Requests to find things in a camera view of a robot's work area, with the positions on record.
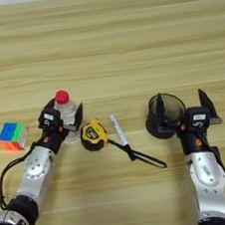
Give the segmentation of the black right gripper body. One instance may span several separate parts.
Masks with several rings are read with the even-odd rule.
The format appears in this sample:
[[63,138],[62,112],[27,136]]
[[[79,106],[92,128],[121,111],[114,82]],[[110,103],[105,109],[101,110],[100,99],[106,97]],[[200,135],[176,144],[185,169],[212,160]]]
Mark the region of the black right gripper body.
[[222,118],[211,118],[209,121],[194,121],[192,124],[182,123],[179,126],[161,126],[161,134],[176,134],[182,144],[184,155],[195,152],[210,152],[209,142],[207,140],[207,129],[211,124],[221,124]]

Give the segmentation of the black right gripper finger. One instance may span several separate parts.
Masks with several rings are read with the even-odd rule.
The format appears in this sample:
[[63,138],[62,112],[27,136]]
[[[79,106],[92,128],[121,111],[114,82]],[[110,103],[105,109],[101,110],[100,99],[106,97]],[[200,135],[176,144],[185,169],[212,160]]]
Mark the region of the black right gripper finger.
[[164,126],[166,125],[166,122],[164,120],[164,105],[163,105],[163,99],[161,97],[161,94],[157,95],[156,100],[156,113],[158,116],[158,120],[160,121],[160,125]]
[[209,99],[209,97],[204,93],[201,89],[198,90],[199,100],[203,107],[206,107],[210,110],[210,117],[216,118],[218,117],[217,111],[213,105],[213,102]]

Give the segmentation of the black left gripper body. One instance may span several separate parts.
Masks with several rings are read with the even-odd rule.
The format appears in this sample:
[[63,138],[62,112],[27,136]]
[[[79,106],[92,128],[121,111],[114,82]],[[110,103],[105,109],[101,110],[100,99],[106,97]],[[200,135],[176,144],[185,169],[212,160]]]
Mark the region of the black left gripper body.
[[56,128],[45,128],[42,133],[41,139],[37,141],[37,144],[41,147],[45,147],[55,154],[58,154],[60,146],[70,132],[77,132],[79,129],[73,125],[59,125]]

